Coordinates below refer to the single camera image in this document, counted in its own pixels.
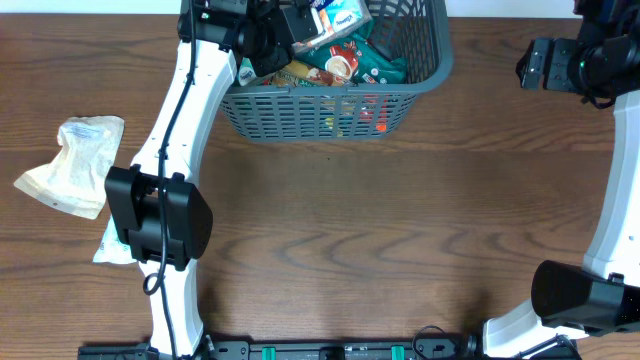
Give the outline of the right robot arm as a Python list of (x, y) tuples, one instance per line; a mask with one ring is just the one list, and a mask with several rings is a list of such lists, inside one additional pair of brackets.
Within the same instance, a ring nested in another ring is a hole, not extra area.
[(597, 226), (579, 264), (543, 261), (529, 297), (486, 320), (465, 359), (576, 359), (578, 341), (639, 330), (639, 4), (578, 0), (574, 38), (533, 40), (516, 67), (524, 89), (573, 93), (613, 115)]

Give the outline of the Kleenex tissue multipack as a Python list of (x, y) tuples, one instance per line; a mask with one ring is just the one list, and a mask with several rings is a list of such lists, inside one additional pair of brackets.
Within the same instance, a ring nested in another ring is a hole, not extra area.
[[(310, 4), (317, 11), (324, 32), (304, 44), (296, 46), (292, 61), (297, 60), (296, 57), (299, 54), (320, 47), (334, 39), (345, 37), (373, 20), (365, 1), (310, 1)], [(268, 76), (258, 77), (251, 62), (244, 58), (237, 75), (237, 82), (240, 86), (258, 85)]]

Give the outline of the green Nescafe coffee bag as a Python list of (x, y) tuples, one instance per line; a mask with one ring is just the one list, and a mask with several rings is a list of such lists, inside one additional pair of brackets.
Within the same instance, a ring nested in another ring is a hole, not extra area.
[(369, 21), (351, 34), (299, 54), (296, 59), (351, 83), (402, 84), (407, 60), (389, 60), (370, 42), (375, 22)]

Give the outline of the grey plastic basket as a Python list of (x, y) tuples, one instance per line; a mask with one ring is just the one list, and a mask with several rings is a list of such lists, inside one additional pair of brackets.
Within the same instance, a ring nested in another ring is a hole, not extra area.
[(399, 84), (233, 86), (221, 110), (255, 142), (375, 139), (392, 133), (414, 102), (449, 76), (454, 56), (445, 0), (370, 1), (358, 30), (386, 60), (403, 64)]

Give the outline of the red spaghetti pasta pack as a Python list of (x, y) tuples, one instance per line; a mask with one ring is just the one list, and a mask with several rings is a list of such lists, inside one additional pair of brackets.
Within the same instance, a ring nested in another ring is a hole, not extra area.
[[(262, 80), (261, 84), (304, 88), (343, 87), (351, 85), (351, 81), (346, 77), (294, 60), (283, 69)], [(327, 130), (332, 130), (334, 128), (334, 118), (330, 116), (330, 113), (335, 110), (334, 102), (331, 101), (328, 95), (322, 95), (322, 98), (328, 99), (328, 102), (322, 102), (317, 113), (321, 117), (323, 127)]]

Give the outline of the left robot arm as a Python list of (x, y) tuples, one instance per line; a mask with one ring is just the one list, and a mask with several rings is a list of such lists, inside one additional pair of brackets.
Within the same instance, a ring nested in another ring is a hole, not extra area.
[(213, 227), (199, 178), (216, 113), (241, 60), (259, 75), (274, 73), (321, 28), (307, 1), (182, 2), (175, 72), (157, 120), (131, 164), (111, 167), (105, 180), (118, 240), (141, 269), (151, 304), (150, 341), (135, 355), (211, 357), (196, 270)]

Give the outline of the beige paper pouch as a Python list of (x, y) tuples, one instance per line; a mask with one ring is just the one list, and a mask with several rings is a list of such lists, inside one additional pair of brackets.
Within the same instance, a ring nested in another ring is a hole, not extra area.
[(71, 117), (58, 130), (60, 152), (23, 173), (14, 186), (58, 211), (94, 220), (106, 202), (106, 175), (124, 133), (122, 118)]

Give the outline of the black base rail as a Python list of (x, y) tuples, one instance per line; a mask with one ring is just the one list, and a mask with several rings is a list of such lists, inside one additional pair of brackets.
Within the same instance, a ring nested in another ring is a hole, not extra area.
[[(419, 337), (409, 342), (347, 343), (249, 343), (246, 341), (212, 341), (209, 336), (196, 347), (193, 355), (176, 355), (175, 359), (211, 360), (416, 360), (416, 359), (582, 359), (575, 341), (556, 337), (543, 345), (517, 353), (513, 357), (491, 357), (481, 354), (475, 339), (467, 345), (444, 335)], [(173, 359), (148, 343), (123, 346), (84, 346), (77, 359)]]

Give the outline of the small mint green packet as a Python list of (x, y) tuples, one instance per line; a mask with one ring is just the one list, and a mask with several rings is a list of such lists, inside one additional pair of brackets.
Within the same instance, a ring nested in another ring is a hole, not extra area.
[(93, 257), (93, 262), (115, 265), (128, 265), (136, 262), (131, 255), (130, 246), (119, 241), (112, 217), (109, 218), (99, 248)]

